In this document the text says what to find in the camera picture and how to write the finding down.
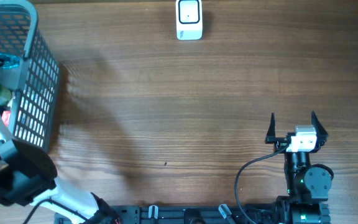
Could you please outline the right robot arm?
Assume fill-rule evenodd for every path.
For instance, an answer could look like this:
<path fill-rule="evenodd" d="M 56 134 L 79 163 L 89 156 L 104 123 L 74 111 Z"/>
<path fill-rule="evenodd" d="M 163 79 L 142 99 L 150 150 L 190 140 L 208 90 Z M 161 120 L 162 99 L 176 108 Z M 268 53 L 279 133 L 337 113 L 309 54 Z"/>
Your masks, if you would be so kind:
<path fill-rule="evenodd" d="M 269 205 L 264 223 L 331 223 L 328 192 L 334 172 L 323 164 L 312 164 L 310 155 L 318 152 L 328 139 L 328 132 L 314 112 L 311 124 L 295 126 L 294 132 L 279 138 L 275 133 L 275 117 L 271 116 L 265 143 L 284 155 L 287 196 L 278 196 Z"/>

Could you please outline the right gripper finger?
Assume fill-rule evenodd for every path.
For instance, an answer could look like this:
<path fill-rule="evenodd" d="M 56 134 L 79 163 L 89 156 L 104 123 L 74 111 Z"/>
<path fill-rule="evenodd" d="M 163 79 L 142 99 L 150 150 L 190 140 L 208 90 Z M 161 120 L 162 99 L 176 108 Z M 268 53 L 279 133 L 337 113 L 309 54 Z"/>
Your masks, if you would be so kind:
<path fill-rule="evenodd" d="M 328 132 L 325 130 L 323 125 L 319 122 L 317 115 L 314 111 L 311 112 L 311 123 L 316 130 L 316 145 L 324 146 L 328 138 Z"/>
<path fill-rule="evenodd" d="M 275 115 L 274 113 L 272 113 L 270 117 L 270 124 L 268 127 L 268 131 L 265 136 L 265 143 L 273 144 L 274 142 L 275 142 Z"/>

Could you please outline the hex wrench set packet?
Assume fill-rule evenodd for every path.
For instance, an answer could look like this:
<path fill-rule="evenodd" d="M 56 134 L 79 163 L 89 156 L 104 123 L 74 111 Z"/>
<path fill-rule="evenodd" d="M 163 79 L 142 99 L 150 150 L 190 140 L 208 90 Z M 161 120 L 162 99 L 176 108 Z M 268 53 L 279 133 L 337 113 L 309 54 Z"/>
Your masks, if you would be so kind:
<path fill-rule="evenodd" d="M 0 115 L 4 125 L 8 128 L 10 123 L 10 117 L 11 117 L 10 109 L 0 106 Z"/>

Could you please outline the blue mouthwash bottle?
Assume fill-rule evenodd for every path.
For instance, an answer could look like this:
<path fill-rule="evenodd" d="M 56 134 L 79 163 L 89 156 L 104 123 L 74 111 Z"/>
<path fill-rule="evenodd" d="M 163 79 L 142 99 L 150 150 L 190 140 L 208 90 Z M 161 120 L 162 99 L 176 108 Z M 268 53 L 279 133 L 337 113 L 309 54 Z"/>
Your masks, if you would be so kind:
<path fill-rule="evenodd" d="M 0 53 L 0 68 L 12 69 L 20 65 L 20 58 L 6 53 Z"/>

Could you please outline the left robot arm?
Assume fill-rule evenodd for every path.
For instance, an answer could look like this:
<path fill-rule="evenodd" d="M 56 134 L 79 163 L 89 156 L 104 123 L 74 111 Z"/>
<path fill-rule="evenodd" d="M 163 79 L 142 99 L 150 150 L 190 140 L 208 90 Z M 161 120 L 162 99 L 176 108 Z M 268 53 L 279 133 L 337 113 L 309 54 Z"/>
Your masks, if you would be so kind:
<path fill-rule="evenodd" d="M 5 59 L 0 58 L 0 67 Z M 48 154 L 16 139 L 0 116 L 0 204 L 32 205 L 25 223 L 39 207 L 47 208 L 72 223 L 121 223 L 122 219 L 103 199 L 76 189 L 58 177 Z"/>

